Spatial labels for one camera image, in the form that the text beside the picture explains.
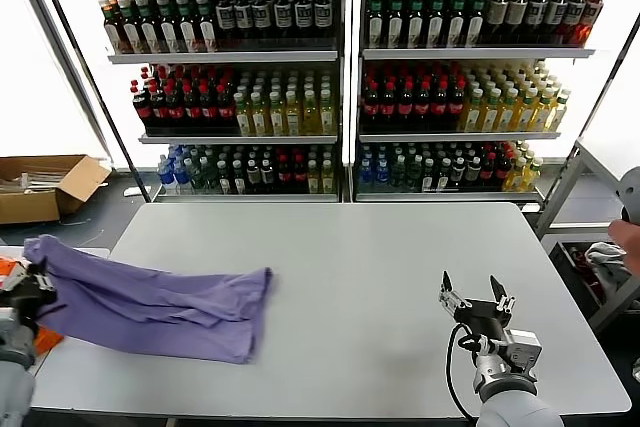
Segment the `bottle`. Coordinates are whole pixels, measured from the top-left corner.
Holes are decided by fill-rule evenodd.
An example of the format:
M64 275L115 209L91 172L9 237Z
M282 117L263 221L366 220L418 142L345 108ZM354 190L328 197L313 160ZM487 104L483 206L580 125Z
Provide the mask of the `bottle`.
M333 194L333 167L329 159L322 161L322 192L325 194Z
M438 170L438 184L436 185L436 192L442 192L447 188L449 183L449 175L451 174L451 159L445 157L440 163L440 169Z
M462 35L462 25L464 24L464 4L465 0L453 0L447 29L447 48L452 49L460 45Z
M494 88L489 91L487 103L483 106L478 125L480 132L493 132L493 125L498 115L498 103L500 102L500 89Z
M517 110L516 115L511 119L511 125L509 126L510 132L525 132L531 116L536 109L538 89L530 87L527 89L524 101L520 108Z
M444 0L432 0L431 11L427 18L427 35L425 38L425 46L432 49L440 44L440 32L442 30L442 8Z
M397 49L402 35L402 0L391 0L391 8L387 17L387 48Z
M477 132L478 117L482 108L482 95L482 89L473 89L471 92L471 102L462 128L464 132Z
M560 122L562 122L564 114L567 113L567 101L569 100L570 95L571 91L569 89L562 89L558 95L558 105L553 111L550 122L548 122L547 131L558 131L558 126L560 125Z
M536 110L531 116L527 125L527 132L542 132L547 124L549 114L551 114L551 101L553 99L553 89L546 88L542 91L542 97L536 106Z
M469 49L478 45L482 23L484 22L484 4L486 0L473 0L471 10L467 15L467 29L464 46Z
M409 33L407 36L407 48L416 49L422 42L422 1L411 0L411 13L409 14Z
M297 137L301 134L302 118L300 115L300 106L296 93L288 91L285 94L287 99L286 113L287 113L287 127L289 129L289 135Z
M500 43L499 30L504 22L507 7L507 0L489 0L484 19L484 32L482 33L485 44Z
M507 132L509 130L509 124L513 118L513 112L516 107L516 99L518 97L518 89L511 87L507 90L507 95L504 97L500 106L498 107L498 115L495 131Z
M313 5L309 0L296 0L296 27L300 37L312 37Z
M520 184L522 184L523 175L524 175L524 166L527 163L524 157L519 157L516 160L516 165L511 169L511 171L507 174L507 178L502 184L503 192L517 192L520 188Z
M142 30L140 29L139 19L136 18L133 9L131 8L130 0L118 0L118 7L120 7L120 13L122 14L122 26L124 32L129 39L129 45L134 54L144 54L142 45Z

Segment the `bottle label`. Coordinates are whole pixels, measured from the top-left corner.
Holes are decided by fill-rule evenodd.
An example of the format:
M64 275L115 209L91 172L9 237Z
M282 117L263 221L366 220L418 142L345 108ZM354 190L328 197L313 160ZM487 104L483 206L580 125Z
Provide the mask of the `bottle label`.
M457 47L460 42L460 32L462 32L462 17L454 17L449 24L449 35L447 36L447 48Z
M509 8L507 9L507 15L504 18L505 24L520 25L524 14L527 10L527 2L509 2Z
M402 19L397 17L392 18L389 21L389 41L387 42L388 49L397 49L400 44L400 32L402 31Z
M377 49L380 46L380 33L382 32L382 19L376 17L369 20L369 47Z
M244 137L251 135L251 126L249 124L249 117L247 117L247 115L245 114L238 114L236 117L238 119L238 127L240 127L240 133Z
M200 30L202 31L207 52L214 52L216 50L216 34L213 30L213 24L211 22L200 22Z
M329 177L326 178L324 177L322 179L322 191L325 194L331 194L333 192L333 178Z
M296 25L302 29L313 25L311 4L296 4Z
M250 5L236 5L236 24L239 29L250 29L253 27L253 19L251 18Z
M308 178L308 182L309 182L309 193L310 194L317 194L318 193L318 179L315 178Z
M429 112L429 104L415 104L413 106L413 111L418 115L425 115Z
M325 29L331 27L333 24L333 9L331 7L331 1L327 4L315 5L316 10L316 27Z
M196 48L196 36L193 33L193 25L191 25L190 22L182 22L180 24L180 30L182 30L187 51L197 52L198 49Z
M449 104L447 107L452 115L460 115L462 113L462 104Z
M566 25L576 25L580 22L584 7L585 4L583 2L569 2L569 5L567 5L567 13L562 23Z
M222 30L232 30L236 26L236 19L233 14L233 7L216 7L216 17Z
M127 34L127 38L131 43L131 48L135 54L142 54L142 42L140 42L140 36L135 25L124 24L124 31Z
M507 2L489 2L489 12L487 12L487 23L492 25L500 25L504 21L507 13Z
M426 47L432 49L438 43L440 38L440 29L442 28L442 18L434 17L429 21L429 31L427 32Z
M169 52L171 52L172 54L177 54L179 52L178 39L176 38L173 24L164 22L160 27L162 28L164 38L167 40L167 49L169 49Z
M474 17L469 22L469 31L467 32L467 41L465 47L475 47L480 38L480 29L482 28L482 17Z
M268 29L271 27L268 5L254 5L251 9L253 13L253 23L258 29Z
M432 183L433 183L433 177L424 177L422 179L422 191L429 192L431 190Z
M322 121L322 135L330 135L333 132L333 112L322 112L320 120Z
M527 124L531 120L531 115L533 114L533 110L527 109L523 110L520 114L520 118L518 119L518 126L516 127L516 132L524 132L527 130Z
M546 5L544 2L529 2L529 11L525 16L524 23L527 25L541 24Z
M291 18L291 5L287 2L286 5L275 5L276 25L280 29L288 29L293 25L293 19Z
M436 186L436 192L443 191L447 187L447 182L449 182L449 177L438 178L438 185Z
M267 133L263 114L253 114L253 125L256 126L256 135L264 136Z
M273 135L282 136L282 114L271 112L271 123L273 124Z
M107 24L104 26L104 30L109 36L109 41L111 42L111 47L113 47L114 52L116 54L121 54L122 50L120 47L120 36L118 35L118 29L116 29L113 25Z
M409 37L407 39L407 47L415 49L420 43L420 32L422 31L422 19L415 17L409 22Z
M509 122L511 122L511 117L513 117L512 110L505 110L500 115L500 120L498 121L498 125L496 126L496 132L506 132L509 128Z
M587 2L587 6L584 9L584 14L582 15L580 23L584 25L593 25L600 15L602 5L602 2Z
M473 132L476 130L476 122L478 122L478 116L480 115L479 110L470 110L467 115L467 121L464 124L465 132Z
M222 187L222 193L227 195L231 192L231 185L229 179L220 179L220 187Z
M487 111L487 115L485 115L484 122L482 123L482 132L491 132L493 130L493 123L496 121L497 114L498 111L495 109Z

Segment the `red label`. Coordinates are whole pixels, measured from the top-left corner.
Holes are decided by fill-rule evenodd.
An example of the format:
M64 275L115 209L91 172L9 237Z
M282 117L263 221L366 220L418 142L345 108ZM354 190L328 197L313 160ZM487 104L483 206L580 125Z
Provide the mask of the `red label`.
M409 104L398 104L398 113L400 115L409 115L411 110L413 109L413 105Z
M449 104L449 112L453 115L460 115L462 113L462 104Z
M444 110L447 107L447 104L431 104L430 109L431 113L435 115L444 114Z
M367 114L367 115L376 115L378 113L379 106L378 105L364 104L362 106L362 109L364 110L364 113Z
M395 105L384 105L380 104L380 112L384 115L393 115L393 112L396 110Z
M425 115L429 111L429 104L416 104L413 106L413 111L418 115Z

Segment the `cardboard box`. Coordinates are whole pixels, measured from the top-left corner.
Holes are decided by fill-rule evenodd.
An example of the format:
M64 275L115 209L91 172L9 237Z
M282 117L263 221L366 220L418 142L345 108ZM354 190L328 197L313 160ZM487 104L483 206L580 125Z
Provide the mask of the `cardboard box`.
M52 168L67 172L55 190L0 194L0 224L60 220L61 215L77 211L110 173L86 155L0 158L0 178L5 180Z

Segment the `shelf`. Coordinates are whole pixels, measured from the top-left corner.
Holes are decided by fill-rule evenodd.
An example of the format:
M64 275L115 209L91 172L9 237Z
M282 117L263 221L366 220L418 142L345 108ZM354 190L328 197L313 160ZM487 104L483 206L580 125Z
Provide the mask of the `shelf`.
M214 145L281 145L281 144L335 144L338 141L336 135L305 135L298 137L197 137L197 136L163 136L149 137L144 134L140 137L142 144L214 144Z
M534 192L430 192L359 193L356 202L515 202L541 203L543 197Z
M364 60L420 59L586 59L594 49L579 47L478 47L475 49L364 49Z
M329 203L338 202L337 194L273 194L273 195L158 195L154 202L286 202L286 203Z
M556 139L560 132L448 132L442 134L360 134L360 142L480 142Z
M234 62L331 62L337 50L290 50L278 52L210 52L193 54L110 55L112 64L210 64Z

